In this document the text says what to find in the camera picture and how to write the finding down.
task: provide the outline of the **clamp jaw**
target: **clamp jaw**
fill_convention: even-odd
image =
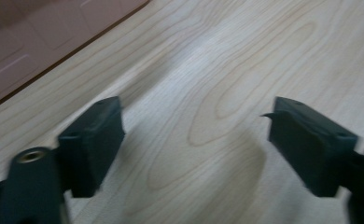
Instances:
[[[70,223],[63,194],[90,198],[124,138],[118,97],[92,105],[59,136],[55,149],[34,147],[11,161],[0,182],[0,224]]]
[[[277,97],[269,141],[317,197],[351,191],[351,224],[364,224],[364,155],[354,151],[358,136],[301,102]]]

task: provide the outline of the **wood grain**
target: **wood grain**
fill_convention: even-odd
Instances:
[[[74,223],[345,223],[345,192],[311,195],[259,115],[280,95],[364,136],[364,0],[152,0],[0,105],[0,180],[113,95],[127,137]]]

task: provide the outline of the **screw hole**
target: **screw hole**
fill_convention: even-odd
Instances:
[[[42,159],[45,156],[45,152],[43,151],[32,151],[25,153],[24,155],[19,157],[19,163],[28,163],[31,161],[37,161]]]

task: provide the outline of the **wooden floor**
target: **wooden floor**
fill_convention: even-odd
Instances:
[[[345,223],[346,193],[311,195],[259,115],[284,96],[364,137],[364,0],[152,0],[0,105],[0,180],[114,95],[127,136],[74,223]]]

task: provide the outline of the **metal ring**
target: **metal ring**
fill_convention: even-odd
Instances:
[[[20,156],[18,159],[19,163],[28,163],[31,161],[37,161],[42,159],[46,153],[44,151],[30,151]]]

